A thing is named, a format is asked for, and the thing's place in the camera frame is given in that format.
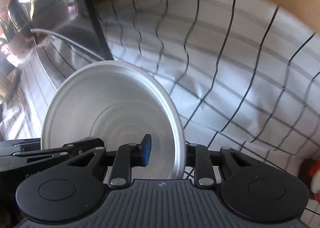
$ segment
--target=screw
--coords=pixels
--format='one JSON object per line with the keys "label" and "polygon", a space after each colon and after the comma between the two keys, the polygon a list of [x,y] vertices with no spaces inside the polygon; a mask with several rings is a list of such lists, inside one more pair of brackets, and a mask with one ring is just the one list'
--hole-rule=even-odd
{"label": "screw", "polygon": [[198,180],[199,185],[201,186],[210,186],[214,184],[213,179],[208,177],[203,177]]}
{"label": "screw", "polygon": [[114,186],[123,186],[126,183],[127,181],[124,178],[114,178],[110,181],[110,184]]}

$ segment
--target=red object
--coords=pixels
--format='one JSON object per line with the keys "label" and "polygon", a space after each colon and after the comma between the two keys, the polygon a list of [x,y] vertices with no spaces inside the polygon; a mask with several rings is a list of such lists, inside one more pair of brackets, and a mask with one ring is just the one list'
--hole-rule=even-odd
{"label": "red object", "polygon": [[313,198],[320,204],[320,191],[313,193]]}
{"label": "red object", "polygon": [[314,176],[314,174],[317,173],[319,170],[320,170],[320,160],[318,160],[317,163],[310,168],[309,175]]}

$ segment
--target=reflective surface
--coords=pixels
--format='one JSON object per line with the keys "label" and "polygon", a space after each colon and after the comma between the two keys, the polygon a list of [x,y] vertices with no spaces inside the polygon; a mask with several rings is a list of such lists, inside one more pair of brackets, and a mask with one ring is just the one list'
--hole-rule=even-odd
{"label": "reflective surface", "polygon": [[72,74],[56,92],[43,123],[41,148],[95,137],[113,151],[128,142],[139,144],[146,133],[152,137],[149,163],[133,168],[132,178],[182,178],[183,129],[166,91],[136,66],[101,61]]}
{"label": "reflective surface", "polygon": [[112,59],[97,17],[85,0],[0,0],[1,28],[12,54],[21,54],[44,34],[54,34],[84,47],[98,60]]}

